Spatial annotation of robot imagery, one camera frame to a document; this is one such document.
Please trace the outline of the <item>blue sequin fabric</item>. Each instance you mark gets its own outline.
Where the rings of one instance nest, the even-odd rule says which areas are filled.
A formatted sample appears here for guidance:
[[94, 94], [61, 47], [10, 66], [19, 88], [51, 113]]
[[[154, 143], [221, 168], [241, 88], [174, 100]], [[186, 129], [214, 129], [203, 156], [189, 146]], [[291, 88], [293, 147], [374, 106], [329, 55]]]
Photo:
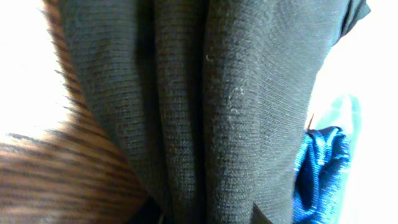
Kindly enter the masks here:
[[358, 98], [341, 95], [306, 130], [294, 164], [294, 223], [338, 223], [361, 125]]

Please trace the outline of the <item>black cloth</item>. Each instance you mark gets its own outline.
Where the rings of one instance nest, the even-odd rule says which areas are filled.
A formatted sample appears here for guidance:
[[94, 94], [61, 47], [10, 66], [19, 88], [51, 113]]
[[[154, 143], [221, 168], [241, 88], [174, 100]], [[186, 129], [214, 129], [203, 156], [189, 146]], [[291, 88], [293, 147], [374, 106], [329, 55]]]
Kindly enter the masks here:
[[61, 1], [93, 116], [167, 223], [294, 223], [315, 77], [365, 1]]

